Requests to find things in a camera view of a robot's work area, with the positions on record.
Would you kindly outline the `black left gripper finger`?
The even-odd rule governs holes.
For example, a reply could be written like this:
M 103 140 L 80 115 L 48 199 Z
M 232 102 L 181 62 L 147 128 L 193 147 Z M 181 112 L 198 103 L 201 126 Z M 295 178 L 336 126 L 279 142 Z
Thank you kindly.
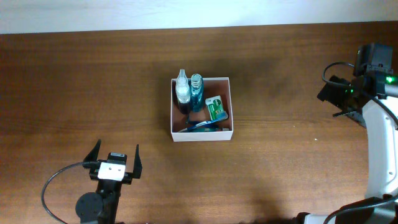
M 140 179 L 142 175 L 142 162 L 139 155 L 139 145 L 136 145 L 135 156 L 134 156 L 134 167 L 132 172 L 133 179 Z
M 84 158 L 83 162 L 83 167 L 85 169 L 89 169 L 90 165 L 89 162 L 96 162 L 98 158 L 98 154 L 100 151 L 100 146 L 101 146 L 101 140 L 97 140 L 94 148 L 87 154 L 87 156 Z

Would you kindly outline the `teal toothpaste tube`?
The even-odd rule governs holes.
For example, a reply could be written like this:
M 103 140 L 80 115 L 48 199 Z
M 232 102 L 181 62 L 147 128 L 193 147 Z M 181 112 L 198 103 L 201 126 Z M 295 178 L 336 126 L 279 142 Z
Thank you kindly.
M 229 131 L 229 128 L 219 128 L 219 127 L 199 127 L 189 131 L 189 133 L 210 133 L 210 132 L 222 132 Z

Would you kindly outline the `clear pump spray bottle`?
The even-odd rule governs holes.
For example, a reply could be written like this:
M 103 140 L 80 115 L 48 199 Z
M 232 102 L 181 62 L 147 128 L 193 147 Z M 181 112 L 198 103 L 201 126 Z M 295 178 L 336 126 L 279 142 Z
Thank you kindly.
M 178 101 L 178 108 L 182 114 L 190 112 L 190 85 L 184 69 L 180 69 L 176 79 L 175 92 Z

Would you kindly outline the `blue Listerine mouthwash bottle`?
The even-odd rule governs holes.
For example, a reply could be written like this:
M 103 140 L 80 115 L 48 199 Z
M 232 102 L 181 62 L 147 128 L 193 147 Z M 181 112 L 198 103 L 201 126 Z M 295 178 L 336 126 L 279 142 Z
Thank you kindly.
M 193 112 L 199 112 L 203 108 L 203 92 L 203 77 L 196 73 L 191 77 L 191 108 Z

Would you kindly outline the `blue white toothbrush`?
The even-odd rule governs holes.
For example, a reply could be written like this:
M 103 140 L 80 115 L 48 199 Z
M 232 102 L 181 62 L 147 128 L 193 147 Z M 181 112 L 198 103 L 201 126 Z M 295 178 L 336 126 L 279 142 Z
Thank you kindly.
M 190 127 L 184 128 L 184 129 L 181 129 L 181 130 L 179 130 L 178 132 L 179 132 L 179 133 L 189 132 L 189 131 L 191 131 L 191 130 L 193 130 L 193 129 L 196 129 L 196 128 L 199 128 L 199 127 L 202 127 L 202 126 L 208 126 L 208 125 L 210 125 L 210 124 L 217 123 L 217 122 L 220 122 L 220 121 L 224 121 L 224 120 L 226 120 L 226 119 L 228 119 L 228 114 L 224 111 L 224 112 L 222 112 L 222 113 L 221 113 L 216 119 L 214 119 L 214 120 L 211 120 L 211 121 L 202 121 L 202 122 L 199 122 L 199 123 L 197 123 L 197 124 L 194 124 L 193 126 L 190 126 Z

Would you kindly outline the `green white Dettol soap box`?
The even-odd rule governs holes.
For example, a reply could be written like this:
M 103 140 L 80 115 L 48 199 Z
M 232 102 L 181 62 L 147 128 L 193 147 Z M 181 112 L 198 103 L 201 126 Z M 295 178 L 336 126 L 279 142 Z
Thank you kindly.
M 221 119 L 224 116 L 225 110 L 220 95 L 207 98 L 205 104 L 211 120 Z

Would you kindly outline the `blue disposable razor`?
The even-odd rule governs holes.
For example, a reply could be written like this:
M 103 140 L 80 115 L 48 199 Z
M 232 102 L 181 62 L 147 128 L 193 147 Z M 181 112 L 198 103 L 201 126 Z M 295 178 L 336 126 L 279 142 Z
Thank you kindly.
M 194 120 L 190 119 L 190 114 L 187 115 L 186 124 L 194 126 L 194 125 L 197 125 L 198 123 L 199 123 L 199 121 L 194 121 Z

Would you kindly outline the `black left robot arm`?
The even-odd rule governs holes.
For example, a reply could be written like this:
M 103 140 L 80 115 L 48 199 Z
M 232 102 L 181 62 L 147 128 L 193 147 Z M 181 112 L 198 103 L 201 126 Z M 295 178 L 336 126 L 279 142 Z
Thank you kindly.
M 110 152 L 105 160 L 98 159 L 100 146 L 99 140 L 83 160 L 83 167 L 89 170 L 97 188 L 83 194 L 75 205 L 81 223 L 115 223 L 122 186 L 130 185 L 142 174 L 139 145 L 135 148 L 132 172 L 126 171 L 126 154 Z

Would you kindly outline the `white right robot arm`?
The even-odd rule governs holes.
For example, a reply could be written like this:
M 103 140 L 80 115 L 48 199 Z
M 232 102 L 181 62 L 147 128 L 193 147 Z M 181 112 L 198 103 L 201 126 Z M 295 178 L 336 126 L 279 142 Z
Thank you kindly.
M 295 223 L 397 223 L 397 75 L 391 67 L 393 49 L 362 45 L 352 64 L 351 81 L 332 76 L 317 95 L 366 128 L 369 178 L 364 199 L 329 215 L 299 213 Z

